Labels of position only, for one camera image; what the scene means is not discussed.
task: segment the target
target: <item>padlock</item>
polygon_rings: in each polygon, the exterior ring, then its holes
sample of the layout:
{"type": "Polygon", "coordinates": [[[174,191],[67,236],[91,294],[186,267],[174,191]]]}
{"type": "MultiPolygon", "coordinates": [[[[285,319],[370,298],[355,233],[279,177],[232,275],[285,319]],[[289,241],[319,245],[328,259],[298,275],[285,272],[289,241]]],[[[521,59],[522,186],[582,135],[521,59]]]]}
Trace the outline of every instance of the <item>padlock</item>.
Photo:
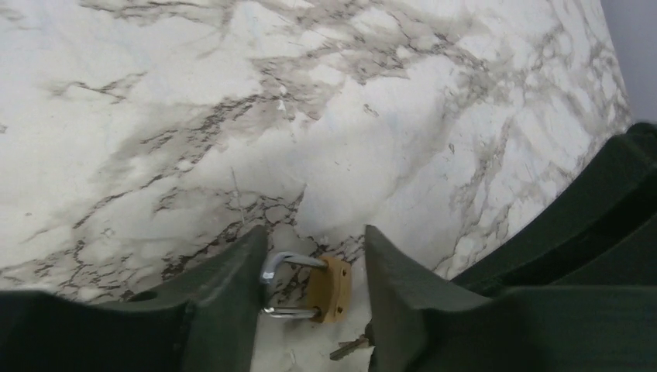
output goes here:
{"type": "Polygon", "coordinates": [[[282,252],[268,260],[260,275],[260,283],[273,282],[277,268],[283,263],[311,267],[305,307],[272,307],[263,312],[274,318],[310,319],[313,322],[338,322],[346,316],[351,301],[351,265],[334,257],[312,258],[293,252],[282,252]]]}

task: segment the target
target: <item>dark green plastic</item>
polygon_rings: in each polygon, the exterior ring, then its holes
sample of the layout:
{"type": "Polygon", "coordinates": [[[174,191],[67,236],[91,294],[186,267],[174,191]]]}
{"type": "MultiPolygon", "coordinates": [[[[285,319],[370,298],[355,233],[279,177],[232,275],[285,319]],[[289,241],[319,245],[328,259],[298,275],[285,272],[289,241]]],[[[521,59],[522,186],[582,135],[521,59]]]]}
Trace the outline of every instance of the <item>dark green plastic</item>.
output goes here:
{"type": "Polygon", "coordinates": [[[258,226],[128,302],[0,296],[1,371],[249,371],[267,232],[258,226]]]}

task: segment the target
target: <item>marble table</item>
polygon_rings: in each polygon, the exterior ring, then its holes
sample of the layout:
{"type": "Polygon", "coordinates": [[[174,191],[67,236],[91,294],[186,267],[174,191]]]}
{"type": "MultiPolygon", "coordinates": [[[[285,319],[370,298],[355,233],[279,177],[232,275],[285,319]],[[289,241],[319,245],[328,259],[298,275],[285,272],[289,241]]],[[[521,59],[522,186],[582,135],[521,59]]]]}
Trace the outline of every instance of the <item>marble table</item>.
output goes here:
{"type": "Polygon", "coordinates": [[[353,263],[254,371],[366,370],[366,223],[453,277],[631,121],[597,0],[1,0],[0,43],[0,288],[128,298],[258,224],[353,263]]]}

